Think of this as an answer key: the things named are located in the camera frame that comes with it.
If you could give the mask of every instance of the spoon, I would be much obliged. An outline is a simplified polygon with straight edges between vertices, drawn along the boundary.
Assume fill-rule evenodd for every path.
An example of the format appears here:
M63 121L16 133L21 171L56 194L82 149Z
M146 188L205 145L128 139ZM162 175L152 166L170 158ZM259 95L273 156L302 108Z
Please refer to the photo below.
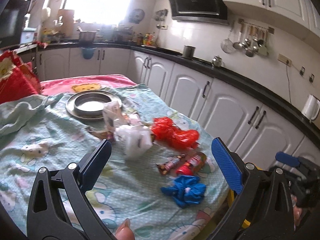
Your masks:
M242 47L244 49L247 49L251 45L251 39L250 39L250 37L252 35L251 33L252 33L252 26L248 26L247 38L245 38L244 42L242 42Z
M268 55L268 50L267 50L267 47L266 47L266 44L267 44L267 39L268 39L268 31L266 31L264 33L264 42L263 42L263 45L259 48L259 54L263 55L263 56L267 56Z
M254 35L254 38L253 38L253 46L252 46L252 49L253 49L253 52L254 53L258 53L259 52L259 46L258 46L258 32L259 32L259 29L256 27L255 28L255 35Z
M239 31L238 41L233 43L233 45L232 45L232 47L234 47L237 50L242 49L242 43L240 43L240 41L241 41L241 36L242 36L243 29L244 29L244 24L242 23L241 24L241 29Z
M250 37L256 35L256 29L253 29L253 27L251 26L250 28ZM254 50L253 50L253 42L250 42L251 46L245 49L245 55L248 57L253 57L254 56Z
M257 41L259 47L262 47L264 45L264 38L265 38L264 31L261 31L261 32L262 32L262 37Z

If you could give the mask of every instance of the electrical outlet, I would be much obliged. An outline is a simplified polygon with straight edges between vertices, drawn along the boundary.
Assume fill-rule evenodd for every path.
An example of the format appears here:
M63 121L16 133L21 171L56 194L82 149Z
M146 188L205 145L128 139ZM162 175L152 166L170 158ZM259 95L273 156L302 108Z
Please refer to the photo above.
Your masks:
M279 54L278 60L281 61L281 62L284 63L284 64L287 64L287 61L289 61L288 67L291 67L291 64L292 64L292 60L291 60L291 59L289 59L289 58L287 58L287 57Z

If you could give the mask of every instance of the teal blanket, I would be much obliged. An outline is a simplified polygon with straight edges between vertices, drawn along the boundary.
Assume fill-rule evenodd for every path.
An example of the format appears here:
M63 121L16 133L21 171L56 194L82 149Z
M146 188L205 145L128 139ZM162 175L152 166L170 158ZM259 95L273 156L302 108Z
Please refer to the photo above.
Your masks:
M115 144L112 155L87 198L107 227L115 232L126 218L136 239L192 239L208 223L225 200L228 185L211 153L212 137L197 122L170 109L145 85L104 89L118 95L125 111L136 110L142 121L169 116L182 129L200 133L200 147L208 160L199 172L200 182L207 185L204 201L181 209L163 195L174 178L160 176L156 163L164 163L178 154L155 144L138 161L125 161L122 149ZM100 140L85 128L99 130L102 121L81 122L70 117L65 103L71 94L34 95L0 105L0 201L16 225L26 233L28 201L36 173L40 167L64 169L79 162L95 150ZM65 194L64 206L71 222L79 222Z

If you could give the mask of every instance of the blue gripper pad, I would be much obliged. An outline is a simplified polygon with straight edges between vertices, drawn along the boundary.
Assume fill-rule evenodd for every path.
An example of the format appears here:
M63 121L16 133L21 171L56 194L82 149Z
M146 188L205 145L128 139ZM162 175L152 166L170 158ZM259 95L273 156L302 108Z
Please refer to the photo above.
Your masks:
M278 152L276 154L276 160L278 162L287 164L287 165L294 167L294 168L297 168L300 165L298 158L293 157L293 156L286 154L284 152Z
M219 138L215 138L211 144L211 151L230 189L239 195L243 188L242 173L231 158L228 148Z

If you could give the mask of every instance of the screw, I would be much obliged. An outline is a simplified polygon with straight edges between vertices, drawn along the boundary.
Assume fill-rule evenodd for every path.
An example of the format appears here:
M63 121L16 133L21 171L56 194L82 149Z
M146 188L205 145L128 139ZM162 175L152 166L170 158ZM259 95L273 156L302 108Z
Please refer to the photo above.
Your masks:
M276 173L282 174L282 173L283 173L283 170L281 170L280 168L277 168L277 169L276 169Z
M246 167L248 170L253 170L254 169L254 165L252 163L247 163Z
M76 167L77 167L77 164L76 164L76 163L70 163L70 164L68 165L68 169L69 169L69 170L74 170Z
M46 169L45 167L42 167L42 168L39 169L39 173L42 174L42 173L44 173L46 170L47 170L47 169Z

